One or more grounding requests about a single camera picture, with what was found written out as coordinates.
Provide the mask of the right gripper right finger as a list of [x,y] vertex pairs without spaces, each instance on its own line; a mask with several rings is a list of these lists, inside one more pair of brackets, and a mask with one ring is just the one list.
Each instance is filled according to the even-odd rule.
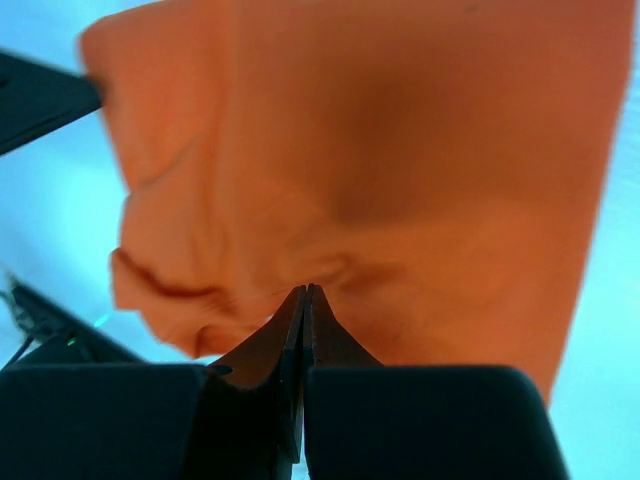
[[339,323],[321,286],[307,289],[303,313],[304,440],[313,479],[367,479],[366,422],[356,392],[364,373],[381,366]]

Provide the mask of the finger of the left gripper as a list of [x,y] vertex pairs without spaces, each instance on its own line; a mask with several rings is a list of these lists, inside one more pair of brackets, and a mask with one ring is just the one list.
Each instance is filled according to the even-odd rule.
[[42,62],[1,52],[1,153],[7,154],[101,107],[96,86]]

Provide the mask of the orange t shirt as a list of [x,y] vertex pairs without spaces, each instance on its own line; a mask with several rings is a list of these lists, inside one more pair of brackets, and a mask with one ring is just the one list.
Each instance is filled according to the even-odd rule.
[[198,358],[315,283],[388,365],[549,395],[632,1],[158,1],[83,32],[129,194],[115,304]]

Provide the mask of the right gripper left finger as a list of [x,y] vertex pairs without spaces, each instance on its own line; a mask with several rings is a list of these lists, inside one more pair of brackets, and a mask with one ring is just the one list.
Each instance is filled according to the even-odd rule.
[[211,365],[231,388],[234,414],[293,463],[301,457],[304,307],[305,288],[298,286],[270,320]]

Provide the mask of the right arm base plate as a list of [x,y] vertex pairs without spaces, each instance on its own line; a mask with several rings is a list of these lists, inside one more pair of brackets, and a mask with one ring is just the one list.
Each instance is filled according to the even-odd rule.
[[142,359],[14,275],[1,293],[25,340],[4,365],[140,363]]

